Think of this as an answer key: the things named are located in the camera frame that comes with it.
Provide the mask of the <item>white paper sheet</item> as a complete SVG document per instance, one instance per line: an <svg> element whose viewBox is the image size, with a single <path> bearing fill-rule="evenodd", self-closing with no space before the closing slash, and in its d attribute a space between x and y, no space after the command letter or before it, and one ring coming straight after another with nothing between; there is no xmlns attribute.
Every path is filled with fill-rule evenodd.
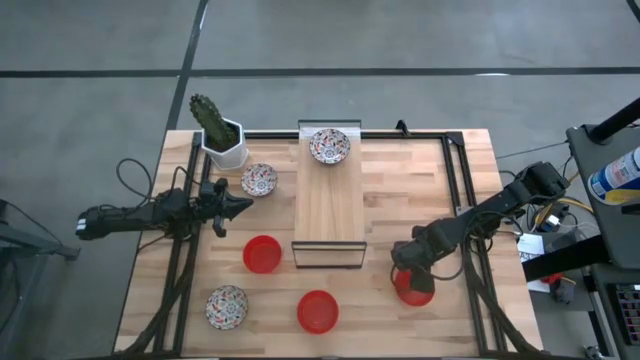
<svg viewBox="0 0 640 360"><path fill-rule="evenodd" d="M517 242L517 248L522 263L545 253L543 237L536 234L524 233ZM549 293L549 285L540 281L529 281L527 287L530 291Z"/></svg>

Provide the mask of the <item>grey equipment cart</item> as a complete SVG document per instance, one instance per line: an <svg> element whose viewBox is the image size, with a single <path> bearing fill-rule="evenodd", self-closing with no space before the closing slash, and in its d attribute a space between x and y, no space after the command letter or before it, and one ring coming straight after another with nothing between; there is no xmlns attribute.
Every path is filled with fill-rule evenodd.
<svg viewBox="0 0 640 360"><path fill-rule="evenodd" d="M613 294L614 284L640 285L640 199L607 205L587 189L591 174L640 146L640 128L623 128L600 145L588 138L588 127L570 128L566 136L600 234L525 262L525 277L537 280L589 265L620 358L640 360L640 336L624 329Z"/></svg>

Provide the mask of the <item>grey metal stand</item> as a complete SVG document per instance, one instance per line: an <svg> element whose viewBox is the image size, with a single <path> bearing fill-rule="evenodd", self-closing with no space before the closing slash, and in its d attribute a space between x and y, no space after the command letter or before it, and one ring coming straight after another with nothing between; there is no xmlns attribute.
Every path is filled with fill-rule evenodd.
<svg viewBox="0 0 640 360"><path fill-rule="evenodd" d="M12 208L45 231L52 240L17 229L9 224ZM23 327L26 311L49 256L75 261L80 249L63 244L51 231L16 205L0 199L0 360L11 357Z"/></svg>

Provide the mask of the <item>white hexagonal plant pot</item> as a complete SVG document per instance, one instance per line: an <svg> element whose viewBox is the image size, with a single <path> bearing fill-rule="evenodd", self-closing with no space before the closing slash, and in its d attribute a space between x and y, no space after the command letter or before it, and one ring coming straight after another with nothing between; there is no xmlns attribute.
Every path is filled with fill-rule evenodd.
<svg viewBox="0 0 640 360"><path fill-rule="evenodd" d="M235 170L244 166L249 157L249 149L246 144L244 128L241 124L224 118L224 122L231 126L238 135L238 140L234 146L226 151L218 152L207 143L207 133L204 129L202 133L201 149L211 158L212 162L220 170Z"/></svg>

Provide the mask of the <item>black pole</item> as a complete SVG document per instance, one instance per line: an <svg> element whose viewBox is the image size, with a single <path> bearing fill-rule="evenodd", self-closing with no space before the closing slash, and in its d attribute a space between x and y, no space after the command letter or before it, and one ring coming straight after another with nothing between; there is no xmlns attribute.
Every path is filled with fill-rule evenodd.
<svg viewBox="0 0 640 360"><path fill-rule="evenodd" d="M640 119L640 97L610 116L602 123L587 128L588 138L597 144L608 144L623 128Z"/></svg>

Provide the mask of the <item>white blue spray can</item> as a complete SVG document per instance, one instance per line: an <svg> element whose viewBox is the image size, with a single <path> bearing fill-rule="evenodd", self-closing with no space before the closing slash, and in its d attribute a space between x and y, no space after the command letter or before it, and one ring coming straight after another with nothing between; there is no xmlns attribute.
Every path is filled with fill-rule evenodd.
<svg viewBox="0 0 640 360"><path fill-rule="evenodd" d="M591 174L587 189L607 205L640 199L640 146Z"/></svg>

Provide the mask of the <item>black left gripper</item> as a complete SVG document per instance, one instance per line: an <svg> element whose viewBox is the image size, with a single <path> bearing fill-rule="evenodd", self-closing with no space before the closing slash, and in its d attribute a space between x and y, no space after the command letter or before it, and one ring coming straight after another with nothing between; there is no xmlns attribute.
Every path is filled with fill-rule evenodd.
<svg viewBox="0 0 640 360"><path fill-rule="evenodd" d="M208 220L213 221L212 228L219 238L224 238L227 230L224 228L224 220L226 216L226 194L228 181L226 178L220 178L216 182L203 180L199 188L197 218L206 223ZM229 220L232 221L242 212L247 210L254 200L228 194Z"/></svg>

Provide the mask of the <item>wooden riser shelf black legs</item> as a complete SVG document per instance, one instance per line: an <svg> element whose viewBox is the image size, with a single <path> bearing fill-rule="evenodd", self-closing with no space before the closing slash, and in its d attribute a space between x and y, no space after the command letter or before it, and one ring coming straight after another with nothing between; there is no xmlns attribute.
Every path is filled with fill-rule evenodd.
<svg viewBox="0 0 640 360"><path fill-rule="evenodd" d="M325 165L309 150L311 136L326 128L349 137L351 152L338 164ZM363 267L365 241L361 122L356 119L300 120L294 236L299 270L355 270Z"/></svg>

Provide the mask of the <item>red plastic mini bowl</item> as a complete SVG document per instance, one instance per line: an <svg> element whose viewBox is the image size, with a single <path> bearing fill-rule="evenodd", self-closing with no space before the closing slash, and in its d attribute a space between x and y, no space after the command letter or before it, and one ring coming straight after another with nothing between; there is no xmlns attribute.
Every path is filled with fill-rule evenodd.
<svg viewBox="0 0 640 360"><path fill-rule="evenodd" d="M269 274L279 265L282 248L279 242L268 235L258 235L247 242L243 249L243 262L252 273Z"/></svg>
<svg viewBox="0 0 640 360"><path fill-rule="evenodd" d="M300 299L297 320L306 332L320 335L334 328L339 312L339 305L329 292L312 290Z"/></svg>
<svg viewBox="0 0 640 360"><path fill-rule="evenodd" d="M407 305L422 307L431 302L435 292L420 292L410 287L411 272L395 271L392 275L392 283L399 299Z"/></svg>

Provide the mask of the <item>patterned ceramic mini bowl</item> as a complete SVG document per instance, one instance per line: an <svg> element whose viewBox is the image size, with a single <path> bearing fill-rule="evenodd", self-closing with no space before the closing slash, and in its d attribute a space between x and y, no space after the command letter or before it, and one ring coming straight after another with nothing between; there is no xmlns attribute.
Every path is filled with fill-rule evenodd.
<svg viewBox="0 0 640 360"><path fill-rule="evenodd" d="M234 285L224 285L215 289L205 305L205 317L217 330L227 331L243 323L249 312L246 293Z"/></svg>
<svg viewBox="0 0 640 360"><path fill-rule="evenodd" d="M342 131L326 128L315 132L309 142L311 156L325 165L338 164L351 152L349 137Z"/></svg>
<svg viewBox="0 0 640 360"><path fill-rule="evenodd" d="M277 172L271 165L256 163L244 170L240 184L248 195L263 197L276 188L277 181Z"/></svg>

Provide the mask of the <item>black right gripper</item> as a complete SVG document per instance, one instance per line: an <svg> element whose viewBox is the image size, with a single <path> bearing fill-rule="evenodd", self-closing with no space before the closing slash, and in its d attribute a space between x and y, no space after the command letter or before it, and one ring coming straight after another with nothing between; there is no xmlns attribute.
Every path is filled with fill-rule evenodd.
<svg viewBox="0 0 640 360"><path fill-rule="evenodd" d="M394 266L400 271L430 271L435 261L435 248L431 243L422 240L397 241L391 249L391 258ZM424 272L422 275L418 271L412 271L409 288L414 292L433 293L435 279L430 272Z"/></svg>

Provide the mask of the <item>green cactus plant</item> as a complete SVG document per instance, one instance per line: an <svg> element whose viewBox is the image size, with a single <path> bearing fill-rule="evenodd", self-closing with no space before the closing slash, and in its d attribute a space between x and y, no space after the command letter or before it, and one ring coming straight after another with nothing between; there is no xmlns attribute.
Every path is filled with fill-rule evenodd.
<svg viewBox="0 0 640 360"><path fill-rule="evenodd" d="M216 105L207 96L192 95L189 108L204 130L207 147L217 152L224 152L238 143L237 131L224 121Z"/></svg>

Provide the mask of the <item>dark keypad device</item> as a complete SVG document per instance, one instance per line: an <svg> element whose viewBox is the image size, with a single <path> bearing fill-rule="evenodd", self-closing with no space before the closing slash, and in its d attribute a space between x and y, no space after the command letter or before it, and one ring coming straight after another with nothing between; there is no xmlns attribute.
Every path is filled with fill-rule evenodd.
<svg viewBox="0 0 640 360"><path fill-rule="evenodd" d="M613 294L624 329L640 336L640 285L614 284Z"/></svg>

